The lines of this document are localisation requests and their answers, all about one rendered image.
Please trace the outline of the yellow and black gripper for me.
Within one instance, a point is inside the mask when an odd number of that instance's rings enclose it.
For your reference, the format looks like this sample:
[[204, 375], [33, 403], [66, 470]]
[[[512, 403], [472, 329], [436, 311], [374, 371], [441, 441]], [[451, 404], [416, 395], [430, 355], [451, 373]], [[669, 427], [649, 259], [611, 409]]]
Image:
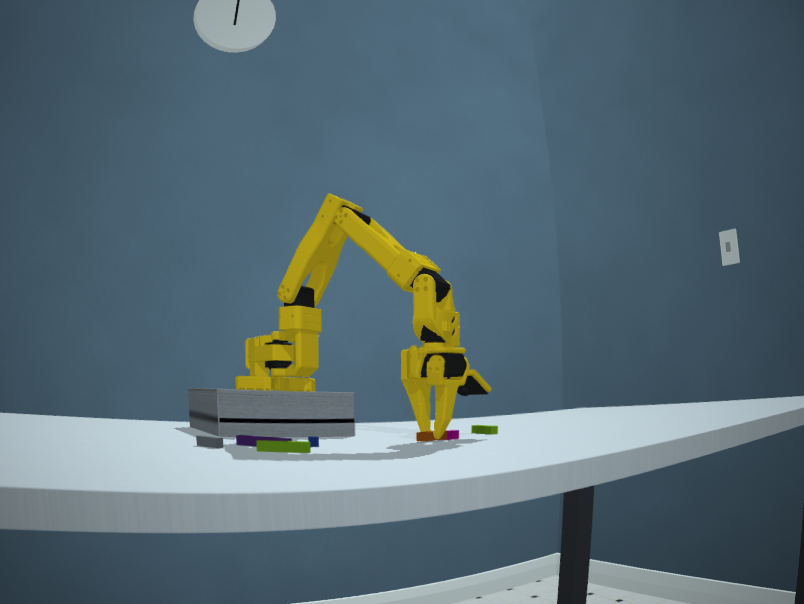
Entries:
[[476, 370], [469, 370], [464, 348], [445, 347], [441, 342], [424, 343], [422, 347], [401, 351], [401, 380], [421, 432], [432, 431], [430, 385], [435, 386], [433, 436], [440, 439], [452, 419], [456, 394], [488, 394], [491, 387]]

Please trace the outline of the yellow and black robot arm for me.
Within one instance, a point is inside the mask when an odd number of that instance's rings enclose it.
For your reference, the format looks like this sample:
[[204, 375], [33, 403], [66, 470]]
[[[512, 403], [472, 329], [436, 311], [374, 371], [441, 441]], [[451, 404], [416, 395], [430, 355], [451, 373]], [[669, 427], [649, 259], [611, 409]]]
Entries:
[[[441, 270], [426, 256], [403, 248], [377, 222], [361, 213], [361, 207], [336, 197], [327, 194], [278, 289], [278, 298], [284, 302], [284, 307], [279, 307], [281, 331], [248, 339], [250, 376], [236, 376], [236, 389], [315, 391], [315, 379], [286, 377], [310, 377], [319, 367], [322, 309], [315, 306], [336, 268], [347, 236], [403, 291], [413, 293], [413, 329], [421, 342], [460, 346], [459, 313], [455, 311], [451, 284], [438, 274]], [[310, 272], [306, 287], [301, 286]]]

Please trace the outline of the lime green rod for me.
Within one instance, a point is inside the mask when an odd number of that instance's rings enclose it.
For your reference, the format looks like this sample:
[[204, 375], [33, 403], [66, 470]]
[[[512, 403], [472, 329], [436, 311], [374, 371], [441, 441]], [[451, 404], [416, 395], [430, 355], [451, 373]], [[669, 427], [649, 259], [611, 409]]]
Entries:
[[310, 441], [257, 440], [258, 452], [311, 453]]
[[471, 425], [472, 433], [478, 434], [498, 434], [498, 426], [490, 425]]

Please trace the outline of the dark grey rod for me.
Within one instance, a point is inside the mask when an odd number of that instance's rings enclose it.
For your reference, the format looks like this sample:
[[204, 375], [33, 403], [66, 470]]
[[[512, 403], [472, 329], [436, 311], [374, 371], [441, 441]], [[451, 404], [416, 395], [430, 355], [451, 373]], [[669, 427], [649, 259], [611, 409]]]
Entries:
[[211, 436], [196, 436], [197, 446], [209, 448], [224, 448], [223, 438]]

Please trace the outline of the dark purple rod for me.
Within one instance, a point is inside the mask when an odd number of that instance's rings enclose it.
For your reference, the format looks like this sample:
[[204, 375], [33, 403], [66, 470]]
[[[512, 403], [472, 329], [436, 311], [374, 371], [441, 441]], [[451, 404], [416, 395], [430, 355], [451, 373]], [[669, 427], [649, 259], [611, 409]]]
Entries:
[[276, 437], [261, 437], [261, 436], [248, 436], [248, 435], [236, 435], [236, 442], [237, 445], [243, 446], [254, 446], [256, 447], [257, 440], [269, 440], [269, 441], [292, 441], [292, 438], [276, 438]]

